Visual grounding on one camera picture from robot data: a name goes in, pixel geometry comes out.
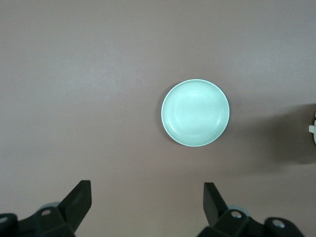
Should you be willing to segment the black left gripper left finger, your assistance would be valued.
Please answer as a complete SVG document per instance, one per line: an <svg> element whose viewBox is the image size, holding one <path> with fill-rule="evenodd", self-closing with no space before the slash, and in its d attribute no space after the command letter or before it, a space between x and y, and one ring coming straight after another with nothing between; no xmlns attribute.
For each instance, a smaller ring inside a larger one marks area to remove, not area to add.
<svg viewBox="0 0 316 237"><path fill-rule="evenodd" d="M2 237L74 237L92 206L91 181L81 180L57 205L41 208L18 220L14 213L0 215Z"/></svg>

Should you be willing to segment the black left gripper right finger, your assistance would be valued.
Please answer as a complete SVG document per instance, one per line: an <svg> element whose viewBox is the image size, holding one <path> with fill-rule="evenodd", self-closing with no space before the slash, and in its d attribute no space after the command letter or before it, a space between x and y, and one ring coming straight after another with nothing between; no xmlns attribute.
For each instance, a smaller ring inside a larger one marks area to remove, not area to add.
<svg viewBox="0 0 316 237"><path fill-rule="evenodd" d="M303 237L291 221L269 217L263 224L245 212L229 208L214 183L204 183L203 209L208 221L199 237Z"/></svg>

